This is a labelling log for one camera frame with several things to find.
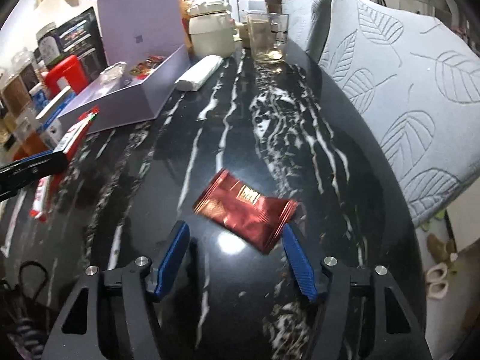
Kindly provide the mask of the red white toothpaste tube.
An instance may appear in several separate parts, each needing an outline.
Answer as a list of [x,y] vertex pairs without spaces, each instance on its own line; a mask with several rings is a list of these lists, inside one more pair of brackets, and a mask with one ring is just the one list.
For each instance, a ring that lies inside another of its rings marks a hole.
[[53,150],[50,156],[53,159],[53,164],[49,167],[48,174],[38,181],[32,208],[29,212],[32,218],[43,223],[47,221],[54,192],[64,178],[65,172],[98,113],[98,106],[94,106],[83,113],[78,121],[67,130],[60,143]]

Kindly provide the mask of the red foil snack packet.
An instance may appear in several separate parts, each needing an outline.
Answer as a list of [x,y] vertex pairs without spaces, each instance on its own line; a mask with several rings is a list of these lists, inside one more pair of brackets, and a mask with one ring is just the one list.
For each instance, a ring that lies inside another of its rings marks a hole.
[[194,203],[193,212],[268,254],[297,207],[295,200],[264,196],[222,168]]

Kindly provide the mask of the clear bag with white item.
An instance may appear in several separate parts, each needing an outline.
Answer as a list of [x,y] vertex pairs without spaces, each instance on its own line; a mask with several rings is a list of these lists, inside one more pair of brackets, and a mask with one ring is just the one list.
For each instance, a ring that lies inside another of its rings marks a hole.
[[125,82],[125,69],[127,63],[126,62],[117,62],[105,70],[103,70],[99,75],[99,82],[101,86],[108,86],[108,85],[122,85]]

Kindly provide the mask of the brown cereal snack packet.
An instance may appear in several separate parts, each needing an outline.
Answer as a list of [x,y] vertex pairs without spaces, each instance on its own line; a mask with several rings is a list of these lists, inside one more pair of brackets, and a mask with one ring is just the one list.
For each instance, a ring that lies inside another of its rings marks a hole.
[[138,80],[148,77],[160,64],[166,60],[166,57],[159,55],[150,55],[147,59],[141,61],[129,70],[129,74]]

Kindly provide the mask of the blue white small box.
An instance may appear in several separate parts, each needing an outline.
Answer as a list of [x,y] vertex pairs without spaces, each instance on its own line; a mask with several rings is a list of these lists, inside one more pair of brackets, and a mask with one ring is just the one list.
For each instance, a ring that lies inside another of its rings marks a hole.
[[59,115],[75,96],[72,88],[65,86],[36,117],[39,124],[37,133],[50,149],[54,149],[64,135]]

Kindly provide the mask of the beige slippers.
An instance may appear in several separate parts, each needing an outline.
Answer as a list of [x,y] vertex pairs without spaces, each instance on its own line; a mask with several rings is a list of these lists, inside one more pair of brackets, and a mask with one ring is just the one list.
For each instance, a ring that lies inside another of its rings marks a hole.
[[444,262],[431,267],[425,274],[427,297],[433,300],[442,300],[448,293],[447,280],[448,266]]

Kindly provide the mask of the red plastic container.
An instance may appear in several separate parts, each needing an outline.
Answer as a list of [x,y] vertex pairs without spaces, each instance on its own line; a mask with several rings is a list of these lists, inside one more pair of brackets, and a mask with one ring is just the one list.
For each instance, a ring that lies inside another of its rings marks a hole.
[[54,97],[65,86],[70,86],[75,94],[79,94],[89,85],[89,80],[78,57],[70,55],[49,70],[45,83],[50,95]]

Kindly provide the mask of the white lidded purple jar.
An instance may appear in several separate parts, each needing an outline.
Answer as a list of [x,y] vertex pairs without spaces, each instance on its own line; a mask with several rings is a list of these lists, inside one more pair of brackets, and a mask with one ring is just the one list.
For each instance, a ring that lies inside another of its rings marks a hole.
[[55,22],[43,26],[36,34],[41,58],[48,69],[52,69],[64,57],[64,49]]

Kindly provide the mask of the black printed food bag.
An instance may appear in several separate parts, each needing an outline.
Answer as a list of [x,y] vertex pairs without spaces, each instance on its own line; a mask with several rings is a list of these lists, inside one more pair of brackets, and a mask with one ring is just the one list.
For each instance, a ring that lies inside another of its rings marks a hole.
[[96,80],[107,68],[107,58],[95,9],[84,10],[57,30],[64,52],[78,58],[89,82]]

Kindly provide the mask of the open lavender gift box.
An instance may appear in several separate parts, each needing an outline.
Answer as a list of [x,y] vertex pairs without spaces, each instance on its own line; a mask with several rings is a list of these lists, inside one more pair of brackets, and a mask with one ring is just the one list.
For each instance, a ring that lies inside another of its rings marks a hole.
[[91,132],[155,119],[174,89],[175,81],[189,68],[178,0],[95,0],[106,60],[134,68],[150,56],[163,62],[145,79],[124,79],[102,85],[95,80],[60,113],[69,128],[86,111],[99,108]]

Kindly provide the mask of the light blue leaf cushion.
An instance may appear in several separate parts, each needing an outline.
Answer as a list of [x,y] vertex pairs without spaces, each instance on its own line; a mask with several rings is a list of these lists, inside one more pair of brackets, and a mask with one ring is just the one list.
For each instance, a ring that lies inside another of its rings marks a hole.
[[320,66],[382,149],[415,225],[479,177],[479,57],[432,16],[332,0]]

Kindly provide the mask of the white ceramic lidded pot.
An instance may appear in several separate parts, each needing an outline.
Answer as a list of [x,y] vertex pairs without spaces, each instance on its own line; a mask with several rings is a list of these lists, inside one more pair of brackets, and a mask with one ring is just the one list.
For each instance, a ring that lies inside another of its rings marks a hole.
[[233,54],[236,26],[230,10],[230,5],[221,0],[193,2],[187,10],[193,52],[199,59],[208,55],[226,59]]

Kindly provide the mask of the clear glass mug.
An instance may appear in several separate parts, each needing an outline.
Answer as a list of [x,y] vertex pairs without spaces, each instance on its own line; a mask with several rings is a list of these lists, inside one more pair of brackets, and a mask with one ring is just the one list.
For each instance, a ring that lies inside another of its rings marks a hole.
[[251,11],[247,14],[250,53],[258,63],[277,64],[285,57],[289,16]]

